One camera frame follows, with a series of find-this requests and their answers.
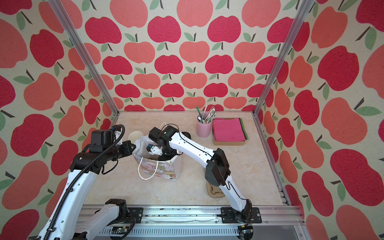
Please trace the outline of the right aluminium frame post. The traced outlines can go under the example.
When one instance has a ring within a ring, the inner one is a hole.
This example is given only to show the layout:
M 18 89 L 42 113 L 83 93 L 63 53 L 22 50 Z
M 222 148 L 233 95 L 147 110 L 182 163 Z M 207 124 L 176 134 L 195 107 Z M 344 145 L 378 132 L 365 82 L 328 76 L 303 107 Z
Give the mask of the right aluminium frame post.
M 279 51 L 277 60 L 275 61 L 272 71 L 267 78 L 265 87 L 252 113 L 254 119 L 258 116 L 259 111 L 265 103 L 268 93 L 272 88 L 273 82 L 277 79 L 277 74 L 280 72 L 280 69 L 285 61 L 286 56 L 289 54 L 289 51 L 293 49 L 293 42 L 296 39 L 300 28 L 308 15 L 308 11 L 310 10 L 314 2 L 315 1 L 313 0 L 301 1 L 302 4 L 298 8 L 298 12 L 293 20 L 292 26 L 287 34 L 287 37 L 282 45 L 281 50 Z

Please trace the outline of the stack of pulp cup carriers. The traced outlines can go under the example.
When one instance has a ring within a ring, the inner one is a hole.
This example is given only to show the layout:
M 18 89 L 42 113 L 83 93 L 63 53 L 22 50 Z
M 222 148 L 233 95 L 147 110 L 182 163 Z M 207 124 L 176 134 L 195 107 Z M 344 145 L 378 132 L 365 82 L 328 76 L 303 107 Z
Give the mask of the stack of pulp cup carriers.
M 207 191 L 208 195 L 213 199 L 220 199 L 225 197 L 225 194 L 219 187 L 213 186 L 210 183 L 207 183 Z

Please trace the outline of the aluminium frame post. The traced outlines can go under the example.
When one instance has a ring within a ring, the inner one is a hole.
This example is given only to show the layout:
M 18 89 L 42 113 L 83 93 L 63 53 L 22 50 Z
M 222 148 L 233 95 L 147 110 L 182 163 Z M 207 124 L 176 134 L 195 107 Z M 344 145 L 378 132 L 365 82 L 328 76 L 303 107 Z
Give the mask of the aluminium frame post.
M 69 39 L 72 41 L 74 47 L 76 48 L 89 74 L 93 77 L 93 80 L 97 85 L 98 89 L 100 90 L 101 95 L 103 96 L 109 108 L 111 109 L 112 115 L 117 118 L 120 114 L 120 111 L 117 108 L 117 105 L 113 100 L 113 97 L 111 96 L 103 78 L 98 72 L 96 65 L 94 64 L 94 61 L 92 60 L 91 55 L 89 54 L 87 48 L 85 47 L 84 43 L 79 37 L 77 30 L 73 25 L 69 15 L 67 14 L 63 4 L 61 3 L 61 1 L 48 1 L 48 2 L 52 7 L 58 20 L 60 21 L 62 27 L 68 34 Z
M 285 61 L 286 56 L 289 54 L 289 51 L 293 49 L 293 42 L 296 39 L 300 28 L 308 15 L 308 11 L 310 10 L 314 2 L 315 1 L 313 0 L 301 1 L 302 4 L 298 8 L 298 12 L 293 20 L 292 26 L 287 34 L 287 37 L 282 45 L 281 50 L 279 51 L 277 60 L 275 61 L 272 71 L 267 78 L 265 87 L 252 113 L 254 119 L 258 116 L 259 111 L 265 103 L 268 93 L 272 88 L 273 82 L 277 79 L 277 74 L 280 72 L 280 69 Z

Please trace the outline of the animal print paper gift bag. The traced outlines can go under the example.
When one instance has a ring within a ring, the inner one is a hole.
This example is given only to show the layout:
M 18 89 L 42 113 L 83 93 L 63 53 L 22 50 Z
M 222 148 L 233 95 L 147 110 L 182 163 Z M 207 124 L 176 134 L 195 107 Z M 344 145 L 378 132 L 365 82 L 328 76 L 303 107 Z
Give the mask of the animal print paper gift bag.
M 148 136 L 143 136 L 135 141 L 136 149 L 133 157 L 139 164 L 138 173 L 143 180 L 149 180 L 153 176 L 176 182 L 182 169 L 181 152 L 167 161 L 158 161 L 162 156 L 156 155 L 147 150 L 147 147 L 153 147 L 154 143 Z

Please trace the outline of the left aluminium frame post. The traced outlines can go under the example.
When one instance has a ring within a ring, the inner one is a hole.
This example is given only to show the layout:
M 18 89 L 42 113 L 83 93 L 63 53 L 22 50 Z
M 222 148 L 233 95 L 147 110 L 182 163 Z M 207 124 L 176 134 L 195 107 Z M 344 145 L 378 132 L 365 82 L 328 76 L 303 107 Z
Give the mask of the left aluminium frame post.
M 76 48 L 89 74 L 93 77 L 93 80 L 97 85 L 98 89 L 100 90 L 101 95 L 103 96 L 109 108 L 111 109 L 112 115 L 117 118 L 120 114 L 120 111 L 117 108 L 117 105 L 113 100 L 113 97 L 111 96 L 103 78 L 98 72 L 96 65 L 94 64 L 94 61 L 92 60 L 91 55 L 89 54 L 87 48 L 85 47 L 84 43 L 79 37 L 77 30 L 73 25 L 69 15 L 67 14 L 63 4 L 61 3 L 61 1 L 48 1 L 48 2 L 52 7 L 58 20 L 60 21 L 62 27 L 68 34 L 69 39 L 72 41 L 74 47 Z

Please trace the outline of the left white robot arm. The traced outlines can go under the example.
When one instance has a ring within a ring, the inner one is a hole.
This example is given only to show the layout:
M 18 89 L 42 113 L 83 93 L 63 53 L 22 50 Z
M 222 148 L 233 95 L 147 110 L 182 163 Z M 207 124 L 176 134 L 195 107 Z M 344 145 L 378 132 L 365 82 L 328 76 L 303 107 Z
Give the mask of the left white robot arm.
M 132 155 L 135 148 L 130 141 L 111 145 L 91 144 L 87 146 L 88 153 L 77 154 L 58 204 L 35 239 L 93 240 L 108 226 L 114 227 L 114 240 L 125 238 L 142 219 L 140 212 L 130 211 L 125 200 L 110 199 L 85 223 L 78 226 L 77 221 L 86 196 L 104 165 Z

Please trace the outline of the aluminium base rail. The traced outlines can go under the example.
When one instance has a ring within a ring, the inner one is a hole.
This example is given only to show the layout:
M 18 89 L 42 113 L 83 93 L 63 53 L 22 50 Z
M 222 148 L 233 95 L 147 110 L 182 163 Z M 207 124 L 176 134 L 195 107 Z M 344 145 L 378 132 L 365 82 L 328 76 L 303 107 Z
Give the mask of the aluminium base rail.
M 84 205 L 77 225 L 85 223 L 102 205 Z M 222 214 L 227 206 L 128 206 L 141 212 L 141 222 L 122 240 L 129 238 L 234 237 L 236 240 L 309 240 L 304 218 L 293 206 L 259 206 L 260 223 L 234 223 Z M 113 226 L 105 227 L 93 240 L 114 240 Z

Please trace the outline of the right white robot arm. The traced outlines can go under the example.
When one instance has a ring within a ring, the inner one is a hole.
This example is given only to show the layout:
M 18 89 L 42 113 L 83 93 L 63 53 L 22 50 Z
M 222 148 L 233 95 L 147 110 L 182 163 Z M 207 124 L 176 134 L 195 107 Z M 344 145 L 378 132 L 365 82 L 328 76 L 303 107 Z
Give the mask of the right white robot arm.
M 212 150 L 194 142 L 175 124 L 167 124 L 162 129 L 153 128 L 149 139 L 160 148 L 164 157 L 182 153 L 197 161 L 205 169 L 207 182 L 219 187 L 229 200 L 234 219 L 247 224 L 251 221 L 252 202 L 241 194 L 234 183 L 230 164 L 222 149 Z

